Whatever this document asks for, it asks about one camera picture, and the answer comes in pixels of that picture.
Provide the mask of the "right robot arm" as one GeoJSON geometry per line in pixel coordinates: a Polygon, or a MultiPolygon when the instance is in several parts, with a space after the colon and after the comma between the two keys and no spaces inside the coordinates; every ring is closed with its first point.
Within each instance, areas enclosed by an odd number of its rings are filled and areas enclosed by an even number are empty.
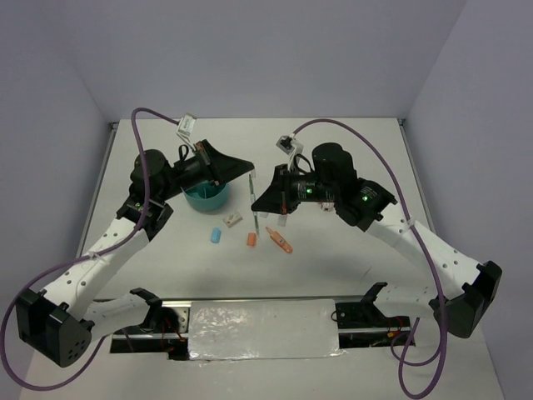
{"type": "Polygon", "coordinates": [[[389,317],[434,318],[458,338],[469,338],[496,297],[502,270],[460,253],[414,219],[377,182],[358,177],[351,154],[327,142],[311,153],[313,170],[275,167],[270,186],[252,211],[288,215],[300,203],[332,203],[351,227],[382,240],[424,273],[438,277],[441,289],[402,289],[377,282],[365,293],[363,319],[372,326],[389,317]]]}

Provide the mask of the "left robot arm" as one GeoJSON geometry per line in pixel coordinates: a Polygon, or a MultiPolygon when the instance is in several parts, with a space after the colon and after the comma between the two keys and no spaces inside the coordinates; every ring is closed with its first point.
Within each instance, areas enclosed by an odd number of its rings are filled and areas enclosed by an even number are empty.
{"type": "Polygon", "coordinates": [[[158,330],[171,310],[148,290],[134,288],[106,302],[96,296],[166,225],[173,213],[167,200],[199,183],[219,187],[253,168],[252,162],[218,152],[206,140],[197,143],[190,158],[175,163],[155,149],[140,154],[130,175],[128,198],[81,261],[41,291],[26,289],[17,297],[20,338],[66,368],[91,342],[119,329],[158,330]]]}

